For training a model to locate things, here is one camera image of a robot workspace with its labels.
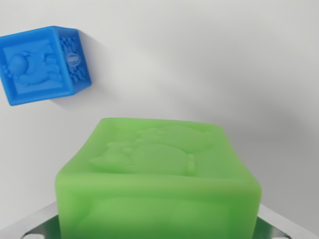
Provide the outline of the gripper right finger with silver black pad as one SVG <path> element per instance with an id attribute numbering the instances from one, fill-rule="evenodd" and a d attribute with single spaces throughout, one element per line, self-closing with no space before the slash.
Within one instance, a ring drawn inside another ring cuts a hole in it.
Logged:
<path id="1" fill-rule="evenodd" d="M 318 239 L 319 237 L 261 204 L 253 238 Z"/>

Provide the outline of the gripper left finger with silver black pad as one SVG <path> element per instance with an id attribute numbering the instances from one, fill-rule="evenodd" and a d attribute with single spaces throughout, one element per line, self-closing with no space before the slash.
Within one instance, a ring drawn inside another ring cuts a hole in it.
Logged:
<path id="1" fill-rule="evenodd" d="M 1 239 L 59 239 L 56 202 L 0 231 Z"/>

